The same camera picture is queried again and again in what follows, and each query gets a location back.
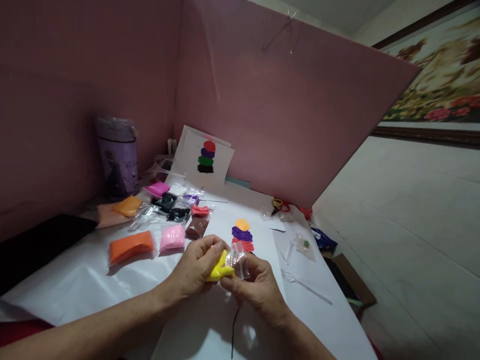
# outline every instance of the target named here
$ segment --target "orange clay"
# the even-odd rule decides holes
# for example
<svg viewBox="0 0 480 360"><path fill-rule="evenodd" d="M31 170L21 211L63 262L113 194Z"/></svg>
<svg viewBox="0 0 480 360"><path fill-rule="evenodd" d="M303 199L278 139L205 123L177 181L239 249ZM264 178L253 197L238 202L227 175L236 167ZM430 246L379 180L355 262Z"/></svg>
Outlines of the orange clay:
<svg viewBox="0 0 480 360"><path fill-rule="evenodd" d="M125 200L120 201L113 207L113 211L126 217L134 217L137 214L137 209L142 204L142 200L138 197L130 195Z"/></svg>
<svg viewBox="0 0 480 360"><path fill-rule="evenodd" d="M154 241L150 231L122 237L110 243L110 266L153 250Z"/></svg>

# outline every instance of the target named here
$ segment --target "black wire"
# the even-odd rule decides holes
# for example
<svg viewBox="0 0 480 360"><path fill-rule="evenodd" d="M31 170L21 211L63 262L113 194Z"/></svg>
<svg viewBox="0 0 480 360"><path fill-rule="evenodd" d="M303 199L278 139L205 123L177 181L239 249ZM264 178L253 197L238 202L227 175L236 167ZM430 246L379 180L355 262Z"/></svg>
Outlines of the black wire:
<svg viewBox="0 0 480 360"><path fill-rule="evenodd" d="M237 320L237 315L239 314L240 308L236 311L235 317L233 318L233 324L231 326L231 357L234 358L234 330L235 330L235 321Z"/></svg>

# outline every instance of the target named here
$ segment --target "pink partition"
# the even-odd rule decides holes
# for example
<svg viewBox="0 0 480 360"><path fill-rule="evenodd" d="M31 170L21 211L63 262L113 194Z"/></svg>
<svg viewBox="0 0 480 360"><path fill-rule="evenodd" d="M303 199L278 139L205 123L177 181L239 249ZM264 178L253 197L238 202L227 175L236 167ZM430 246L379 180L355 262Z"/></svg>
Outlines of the pink partition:
<svg viewBox="0 0 480 360"><path fill-rule="evenodd" d="M172 136L181 2L0 6L0 241L103 191L90 114L135 121L138 164Z"/></svg>
<svg viewBox="0 0 480 360"><path fill-rule="evenodd" d="M175 135L232 144L229 175L310 207L420 69L246 0L185 0Z"/></svg>

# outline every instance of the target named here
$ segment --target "yellow clay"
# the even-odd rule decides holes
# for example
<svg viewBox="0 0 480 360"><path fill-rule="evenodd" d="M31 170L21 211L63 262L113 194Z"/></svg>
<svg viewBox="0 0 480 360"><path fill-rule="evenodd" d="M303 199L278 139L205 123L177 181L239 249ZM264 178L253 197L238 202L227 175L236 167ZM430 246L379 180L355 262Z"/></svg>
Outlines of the yellow clay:
<svg viewBox="0 0 480 360"><path fill-rule="evenodd" d="M227 259L227 250L223 250L220 256L220 260L215 265L211 271L210 276L206 279L208 282L217 282L226 276L235 276L235 270L230 266L225 265L225 260Z"/></svg>

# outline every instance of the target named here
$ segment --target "green circle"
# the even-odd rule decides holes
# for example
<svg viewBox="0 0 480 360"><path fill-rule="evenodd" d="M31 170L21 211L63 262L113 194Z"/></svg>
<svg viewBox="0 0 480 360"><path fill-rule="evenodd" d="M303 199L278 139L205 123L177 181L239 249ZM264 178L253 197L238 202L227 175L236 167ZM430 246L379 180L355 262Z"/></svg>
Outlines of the green circle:
<svg viewBox="0 0 480 360"><path fill-rule="evenodd" d="M198 162L200 163L200 165L205 165L205 166L212 166L214 164L213 159L210 159L210 158L205 157L205 156L200 156L198 158Z"/></svg>

